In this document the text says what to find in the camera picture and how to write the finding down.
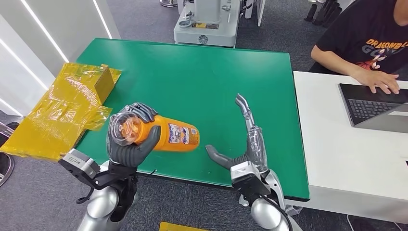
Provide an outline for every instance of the gray carpet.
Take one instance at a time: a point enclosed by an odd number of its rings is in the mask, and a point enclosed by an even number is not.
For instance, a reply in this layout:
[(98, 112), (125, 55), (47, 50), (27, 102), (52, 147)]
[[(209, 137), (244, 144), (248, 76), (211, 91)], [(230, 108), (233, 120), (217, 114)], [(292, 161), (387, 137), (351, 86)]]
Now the gray carpet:
[[(158, 0), (108, 0), (108, 4), (122, 39), (174, 42), (176, 8), (161, 7)], [(308, 8), (306, 0), (267, 1), (260, 28), (254, 20), (241, 20), (237, 47), (289, 52), (293, 70), (307, 71), (313, 63), (310, 50), (324, 32), (303, 21)], [(2, 119), (9, 117), (0, 114)], [(86, 206), (75, 200), (88, 188), (57, 163), (14, 159), (15, 170), (0, 187), (0, 231), (75, 230)], [(262, 230), (252, 221), (249, 208), (238, 204), (236, 192), (151, 178), (142, 178), (138, 188), (140, 201), (122, 231), (157, 231), (161, 221), (211, 231)], [(344, 214), (304, 209), (294, 219), (304, 231), (351, 230)], [(376, 231), (399, 231), (391, 222), (368, 221)], [(408, 225), (401, 227), (408, 231)]]

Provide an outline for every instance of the bottle cap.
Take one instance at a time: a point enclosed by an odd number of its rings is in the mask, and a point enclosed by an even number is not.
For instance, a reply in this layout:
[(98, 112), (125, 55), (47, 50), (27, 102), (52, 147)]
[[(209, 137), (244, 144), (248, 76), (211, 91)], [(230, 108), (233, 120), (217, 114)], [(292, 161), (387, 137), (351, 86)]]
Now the bottle cap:
[(113, 115), (110, 132), (115, 143), (126, 146), (133, 143), (138, 137), (140, 119), (133, 113), (118, 113)]

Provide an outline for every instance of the white equipment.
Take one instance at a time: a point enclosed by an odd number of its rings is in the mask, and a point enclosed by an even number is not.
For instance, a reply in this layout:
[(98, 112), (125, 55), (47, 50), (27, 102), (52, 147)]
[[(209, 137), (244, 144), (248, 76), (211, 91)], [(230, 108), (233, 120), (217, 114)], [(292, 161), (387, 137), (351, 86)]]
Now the white equipment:
[(240, 3), (240, 0), (187, 2), (174, 27), (176, 44), (235, 47)]

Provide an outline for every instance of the cable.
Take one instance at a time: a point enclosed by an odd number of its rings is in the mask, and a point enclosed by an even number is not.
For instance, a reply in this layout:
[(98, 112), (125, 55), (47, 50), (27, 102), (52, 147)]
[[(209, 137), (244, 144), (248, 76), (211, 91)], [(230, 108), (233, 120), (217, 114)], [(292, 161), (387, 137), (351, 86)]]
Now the cable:
[(347, 214), (347, 221), (348, 221), (348, 224), (350, 225), (350, 228), (351, 228), (351, 231), (354, 231), (354, 229), (353, 229), (353, 226), (351, 225), (351, 222), (350, 222), (350, 219), (348, 218), (348, 214)]
[(153, 175), (155, 172), (157, 172), (157, 169), (155, 169), (155, 170), (153, 170), (153, 172), (151, 172), (151, 173), (149, 173), (149, 174), (146, 174), (146, 175), (144, 175), (144, 176), (141, 176), (141, 177), (151, 176), (151, 175)]
[(90, 196), (93, 193), (93, 190), (94, 190), (94, 188), (91, 187), (88, 195), (86, 197), (81, 197), (81, 198), (77, 199), (76, 203), (80, 205), (80, 204), (84, 203), (85, 201), (89, 200)]
[(286, 219), (286, 221), (288, 222), (288, 226), (289, 226), (289, 231), (293, 231), (293, 227), (292, 227), (292, 223), (289, 220), (288, 215), (286, 214), (286, 212), (281, 209), (281, 207), (279, 207), (276, 203), (274, 203), (271, 199), (267, 198), (264, 195), (259, 194), (264, 200), (266, 200), (269, 204), (271, 204), (272, 206), (275, 207), (275, 209), (277, 209)]
[(401, 230), (402, 231), (402, 228), (401, 227), (399, 227), (399, 225), (397, 224), (397, 223), (395, 223), (394, 222), (394, 224), (399, 228), (399, 230)]

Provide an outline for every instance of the white wall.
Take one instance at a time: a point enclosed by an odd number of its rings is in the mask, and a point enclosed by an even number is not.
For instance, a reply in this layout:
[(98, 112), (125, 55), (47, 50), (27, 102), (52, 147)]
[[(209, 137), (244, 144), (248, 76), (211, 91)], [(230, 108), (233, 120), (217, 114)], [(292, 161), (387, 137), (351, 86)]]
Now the white wall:
[[(70, 62), (74, 62), (94, 38), (108, 38), (93, 0), (0, 1), (0, 39), (47, 87), (61, 69), (64, 58), (23, 1)], [(106, 0), (96, 2), (112, 38), (120, 39)], [(0, 44), (0, 99), (27, 115), (44, 93), (44, 87)], [(17, 114), (1, 101), (0, 110)]]

